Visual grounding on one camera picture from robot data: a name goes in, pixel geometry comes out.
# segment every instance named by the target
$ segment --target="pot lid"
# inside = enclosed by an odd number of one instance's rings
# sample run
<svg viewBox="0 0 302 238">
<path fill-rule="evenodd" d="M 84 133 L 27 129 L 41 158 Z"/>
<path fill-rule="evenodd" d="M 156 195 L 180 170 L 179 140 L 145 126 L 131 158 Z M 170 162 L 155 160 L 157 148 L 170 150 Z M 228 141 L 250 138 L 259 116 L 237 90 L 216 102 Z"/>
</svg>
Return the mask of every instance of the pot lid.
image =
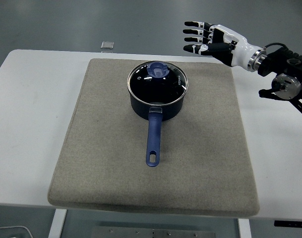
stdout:
<svg viewBox="0 0 302 238">
<path fill-rule="evenodd" d="M 187 87 L 185 73 L 169 62 L 145 62 L 137 66 L 128 78 L 130 94 L 147 104 L 178 101 L 186 93 Z"/>
</svg>

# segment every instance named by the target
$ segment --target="handle hole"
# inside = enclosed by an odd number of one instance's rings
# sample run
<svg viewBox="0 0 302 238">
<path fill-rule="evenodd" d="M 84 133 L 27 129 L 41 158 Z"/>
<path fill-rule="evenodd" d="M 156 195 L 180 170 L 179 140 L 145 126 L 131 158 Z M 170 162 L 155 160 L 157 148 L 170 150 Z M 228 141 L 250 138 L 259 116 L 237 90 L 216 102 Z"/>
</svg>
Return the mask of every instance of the handle hole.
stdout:
<svg viewBox="0 0 302 238">
<path fill-rule="evenodd" d="M 156 152 L 155 151 L 151 151 L 150 152 L 150 162 L 151 163 L 155 163 L 156 161 Z"/>
</svg>

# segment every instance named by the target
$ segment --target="navy blue pot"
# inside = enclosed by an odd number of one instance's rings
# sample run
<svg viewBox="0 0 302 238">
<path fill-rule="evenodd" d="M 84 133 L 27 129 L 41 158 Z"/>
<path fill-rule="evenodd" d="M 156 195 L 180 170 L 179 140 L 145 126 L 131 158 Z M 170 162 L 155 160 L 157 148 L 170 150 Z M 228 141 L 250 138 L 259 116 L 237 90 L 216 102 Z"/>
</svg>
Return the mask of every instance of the navy blue pot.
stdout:
<svg viewBox="0 0 302 238">
<path fill-rule="evenodd" d="M 150 61 L 132 70 L 127 88 L 133 110 L 149 120 L 146 164 L 155 167 L 160 162 L 162 121 L 173 118 L 181 110 L 188 79 L 172 63 Z"/>
</svg>

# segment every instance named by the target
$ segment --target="cable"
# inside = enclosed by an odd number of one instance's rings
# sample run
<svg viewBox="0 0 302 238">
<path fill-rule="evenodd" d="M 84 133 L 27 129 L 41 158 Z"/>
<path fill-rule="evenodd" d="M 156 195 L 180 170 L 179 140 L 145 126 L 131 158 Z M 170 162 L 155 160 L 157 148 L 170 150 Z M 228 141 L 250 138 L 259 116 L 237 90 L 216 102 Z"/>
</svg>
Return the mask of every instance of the cable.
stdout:
<svg viewBox="0 0 302 238">
<path fill-rule="evenodd" d="M 25 230 L 27 230 L 28 234 L 31 236 L 31 238 L 33 238 L 32 233 L 30 232 L 30 230 L 25 227 L 25 226 L 13 226 L 13 227 L 0 227 L 0 229 L 10 229 L 10 228 L 24 228 Z"/>
<path fill-rule="evenodd" d="M 274 43 L 268 44 L 264 48 L 268 48 L 269 46 L 283 46 L 284 48 L 287 48 L 286 45 L 284 45 L 282 43 L 278 43 L 278 42 L 274 42 Z"/>
</svg>

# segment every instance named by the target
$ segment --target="white table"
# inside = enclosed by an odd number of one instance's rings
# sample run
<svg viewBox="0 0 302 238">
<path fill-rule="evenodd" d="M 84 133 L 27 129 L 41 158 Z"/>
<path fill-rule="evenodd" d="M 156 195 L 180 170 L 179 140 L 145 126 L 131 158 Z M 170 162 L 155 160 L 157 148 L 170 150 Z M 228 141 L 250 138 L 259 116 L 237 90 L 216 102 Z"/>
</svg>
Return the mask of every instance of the white table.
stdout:
<svg viewBox="0 0 302 238">
<path fill-rule="evenodd" d="M 52 207 L 47 191 L 92 58 L 218 62 L 204 57 L 12 51 L 0 68 L 0 204 Z M 254 170 L 256 218 L 302 220 L 302 115 L 261 99 L 275 74 L 232 68 Z"/>
</svg>

